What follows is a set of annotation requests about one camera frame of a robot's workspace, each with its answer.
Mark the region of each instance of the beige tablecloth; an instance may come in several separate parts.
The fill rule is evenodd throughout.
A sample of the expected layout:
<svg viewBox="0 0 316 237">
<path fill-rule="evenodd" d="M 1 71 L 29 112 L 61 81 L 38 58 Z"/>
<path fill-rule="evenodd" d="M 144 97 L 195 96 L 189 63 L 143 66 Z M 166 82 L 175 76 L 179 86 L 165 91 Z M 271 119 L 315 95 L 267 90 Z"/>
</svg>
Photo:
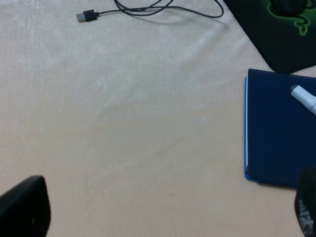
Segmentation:
<svg viewBox="0 0 316 237">
<path fill-rule="evenodd" d="M 270 68 L 220 2 L 79 24 L 115 4 L 1 0 L 0 193 L 44 175 L 49 237 L 302 236 L 295 192 L 244 177 L 244 78 Z"/>
</svg>

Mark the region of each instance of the white cap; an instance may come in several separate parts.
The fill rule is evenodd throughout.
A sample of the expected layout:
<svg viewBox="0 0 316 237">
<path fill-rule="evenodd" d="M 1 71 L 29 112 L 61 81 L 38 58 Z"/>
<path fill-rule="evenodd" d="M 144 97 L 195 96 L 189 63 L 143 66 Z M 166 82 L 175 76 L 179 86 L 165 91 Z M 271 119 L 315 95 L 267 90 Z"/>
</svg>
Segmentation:
<svg viewBox="0 0 316 237">
<path fill-rule="evenodd" d="M 291 87 L 291 96 L 301 102 L 308 110 L 316 105 L 316 97 L 303 89 L 301 86 L 294 84 Z"/>
</svg>

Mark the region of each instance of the razer logo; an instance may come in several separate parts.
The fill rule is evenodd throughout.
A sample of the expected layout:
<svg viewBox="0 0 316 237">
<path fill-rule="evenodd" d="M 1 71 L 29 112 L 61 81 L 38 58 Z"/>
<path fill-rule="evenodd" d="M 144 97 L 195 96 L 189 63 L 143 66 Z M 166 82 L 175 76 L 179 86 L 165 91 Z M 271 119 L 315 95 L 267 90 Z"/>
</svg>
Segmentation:
<svg viewBox="0 0 316 237">
<path fill-rule="evenodd" d="M 296 17 L 283 17 L 280 16 L 272 7 L 271 3 L 268 4 L 268 12 L 279 19 L 293 21 L 294 25 L 298 28 L 301 36 L 305 36 L 308 32 L 309 25 L 311 24 L 310 15 L 316 12 L 316 0 L 306 0 L 304 11 Z"/>
</svg>

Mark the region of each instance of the mouse pad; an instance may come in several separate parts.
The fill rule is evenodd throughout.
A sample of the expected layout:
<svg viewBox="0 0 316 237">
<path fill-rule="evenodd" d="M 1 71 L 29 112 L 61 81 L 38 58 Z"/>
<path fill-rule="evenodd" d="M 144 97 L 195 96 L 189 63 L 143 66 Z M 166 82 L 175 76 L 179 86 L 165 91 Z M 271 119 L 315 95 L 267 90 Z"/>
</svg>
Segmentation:
<svg viewBox="0 0 316 237">
<path fill-rule="evenodd" d="M 316 65 L 316 0 L 296 17 L 280 16 L 270 0 L 224 0 L 270 68 L 292 73 Z"/>
</svg>

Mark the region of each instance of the blue notebook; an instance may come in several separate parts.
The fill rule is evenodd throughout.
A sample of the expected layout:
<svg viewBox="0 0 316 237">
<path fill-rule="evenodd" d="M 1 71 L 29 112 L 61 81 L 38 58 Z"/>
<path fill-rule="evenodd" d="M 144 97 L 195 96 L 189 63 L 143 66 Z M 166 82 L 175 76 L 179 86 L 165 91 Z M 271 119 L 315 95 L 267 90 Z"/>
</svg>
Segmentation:
<svg viewBox="0 0 316 237">
<path fill-rule="evenodd" d="M 297 187 L 300 173 L 316 167 L 316 116 L 289 90 L 298 84 L 316 95 L 316 79 L 249 69 L 245 79 L 245 176 Z"/>
</svg>

